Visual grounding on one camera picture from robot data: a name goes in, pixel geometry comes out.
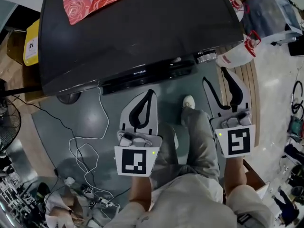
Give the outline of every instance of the sleeve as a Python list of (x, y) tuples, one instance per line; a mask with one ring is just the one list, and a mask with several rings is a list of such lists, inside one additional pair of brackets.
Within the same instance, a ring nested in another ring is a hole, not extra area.
[(238, 227), (270, 228), (274, 225), (274, 215), (263, 204), (257, 192), (248, 185), (233, 189), (226, 205), (237, 215)]
[(137, 220), (144, 213), (145, 210), (141, 204), (136, 202), (128, 203), (104, 228), (134, 228)]

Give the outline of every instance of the wooden pallet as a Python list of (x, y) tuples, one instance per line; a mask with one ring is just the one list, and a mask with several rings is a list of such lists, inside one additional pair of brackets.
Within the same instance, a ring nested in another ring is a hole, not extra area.
[[(228, 46), (228, 47), (220, 47), (217, 50), (218, 55), (223, 54), (230, 49), (232, 49), (234, 46)], [(247, 86), (249, 90), (249, 94), (251, 97), (251, 105), (249, 108), (252, 111), (252, 123), (256, 125), (256, 139), (255, 139), (255, 146), (259, 145), (259, 138), (260, 138), (260, 97), (259, 97), (259, 90), (258, 90), (258, 83), (257, 83), (257, 72), (256, 72), (256, 66), (254, 61), (235, 67), (233, 69), (230, 69), (233, 73), (236, 73), (237, 76), (244, 81), (245, 85)], [(225, 79), (222, 71), (219, 67), (217, 67), (218, 72), (218, 79), (221, 89), (221, 101), (223, 105), (229, 105), (232, 95), (229, 91), (228, 82)]]

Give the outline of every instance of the gray floor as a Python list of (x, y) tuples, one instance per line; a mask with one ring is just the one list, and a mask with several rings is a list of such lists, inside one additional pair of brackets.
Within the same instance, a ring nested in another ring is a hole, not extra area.
[[(170, 123), (177, 134), (179, 148), (177, 154), (179, 162), (186, 161), (189, 148), (187, 130), (180, 126), (181, 103), (185, 95), (191, 94), (195, 99), (196, 109), (203, 109), (210, 114), (209, 105), (203, 91), (202, 78), (206, 77), (220, 95), (219, 81), (214, 62), (198, 65), (198, 73), (168, 80), (160, 84), (146, 85), (136, 89), (102, 96), (101, 101), (110, 119), (106, 136), (102, 140), (79, 141), (78, 146), (90, 143), (99, 153), (98, 167), (94, 171), (97, 187), (111, 191), (113, 195), (130, 187), (130, 177), (118, 176), (114, 160), (114, 146), (117, 144), (116, 132), (119, 128), (119, 119), (122, 109), (138, 94), (153, 89), (158, 97), (159, 120)], [(60, 103), (56, 97), (41, 103), (41, 107), (73, 129), (76, 136), (101, 137), (104, 134), (107, 119), (102, 112), (98, 99), (98, 89), (88, 90), (81, 94), (79, 100), (72, 105)], [(72, 134), (63, 128), (60, 122), (51, 118), (43, 111), (33, 114), (33, 119), (50, 159), (63, 177), (71, 176), (77, 182), (84, 183), (84, 173), (77, 166), (75, 159), (68, 149)], [(93, 168), (96, 162), (95, 153), (87, 146), (82, 150), (86, 164)], [(127, 202), (127, 195), (118, 197), (115, 202), (122, 206)]]

